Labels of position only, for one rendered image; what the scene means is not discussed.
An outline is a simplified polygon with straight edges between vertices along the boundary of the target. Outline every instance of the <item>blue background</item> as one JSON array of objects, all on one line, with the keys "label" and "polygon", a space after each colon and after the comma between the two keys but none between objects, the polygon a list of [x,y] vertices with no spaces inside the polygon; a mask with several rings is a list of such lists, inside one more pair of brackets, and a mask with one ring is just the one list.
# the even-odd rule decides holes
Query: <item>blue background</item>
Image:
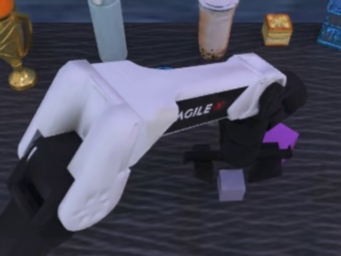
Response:
[{"label": "blue background", "polygon": [[[196,22],[197,0],[121,0],[126,22]],[[90,22],[87,0],[17,0],[33,22]],[[262,22],[269,12],[293,22],[322,22],[328,0],[240,0],[235,22]]]}]

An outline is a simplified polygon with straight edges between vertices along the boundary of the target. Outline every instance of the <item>trophy stem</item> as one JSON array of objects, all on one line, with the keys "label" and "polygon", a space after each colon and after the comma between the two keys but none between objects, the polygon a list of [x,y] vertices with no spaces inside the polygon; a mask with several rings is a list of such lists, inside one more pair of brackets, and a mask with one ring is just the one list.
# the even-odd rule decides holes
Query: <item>trophy stem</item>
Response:
[{"label": "trophy stem", "polygon": [[25,68],[22,64],[13,67],[9,76],[10,87],[16,91],[24,91],[36,85],[38,79],[33,69]]}]

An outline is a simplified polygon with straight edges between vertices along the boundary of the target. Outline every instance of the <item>table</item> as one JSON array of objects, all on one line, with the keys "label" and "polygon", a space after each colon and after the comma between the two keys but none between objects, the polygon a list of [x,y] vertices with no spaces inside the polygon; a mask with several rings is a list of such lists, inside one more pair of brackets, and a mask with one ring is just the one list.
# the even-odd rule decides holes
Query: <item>table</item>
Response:
[{"label": "table", "polygon": [[[296,24],[289,47],[264,47],[260,29],[236,23],[228,56],[255,52],[296,72],[308,88],[308,103],[285,121],[301,136],[283,176],[248,184],[243,202],[220,203],[216,187],[182,164],[194,143],[217,147],[217,128],[164,137],[132,168],[114,211],[51,256],[340,255],[341,52],[315,42],[320,24]],[[39,72],[35,88],[11,91],[10,68],[0,66],[0,210],[9,200],[4,182],[17,162],[17,145],[56,72],[68,60],[99,61],[90,24],[36,24],[34,33],[25,64]],[[204,63],[194,24],[127,24],[126,34],[128,58],[137,64]]]}]

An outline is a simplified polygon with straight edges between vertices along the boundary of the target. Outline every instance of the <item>trophy base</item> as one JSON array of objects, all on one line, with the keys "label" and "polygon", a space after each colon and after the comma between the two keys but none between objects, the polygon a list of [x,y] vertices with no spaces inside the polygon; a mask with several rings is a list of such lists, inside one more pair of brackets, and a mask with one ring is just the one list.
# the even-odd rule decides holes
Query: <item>trophy base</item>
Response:
[{"label": "trophy base", "polygon": [[38,82],[38,76],[33,69],[22,68],[21,71],[13,71],[9,77],[10,87],[16,91],[25,91],[32,88]]}]

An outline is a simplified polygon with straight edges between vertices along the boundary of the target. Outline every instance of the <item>black label panel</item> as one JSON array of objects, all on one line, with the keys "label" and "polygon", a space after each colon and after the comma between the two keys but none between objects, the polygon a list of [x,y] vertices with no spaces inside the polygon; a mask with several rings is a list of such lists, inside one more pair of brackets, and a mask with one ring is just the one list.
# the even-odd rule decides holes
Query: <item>black label panel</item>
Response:
[{"label": "black label panel", "polygon": [[164,135],[227,117],[227,109],[245,91],[246,88],[247,86],[178,101],[178,119],[171,127],[168,128]]}]

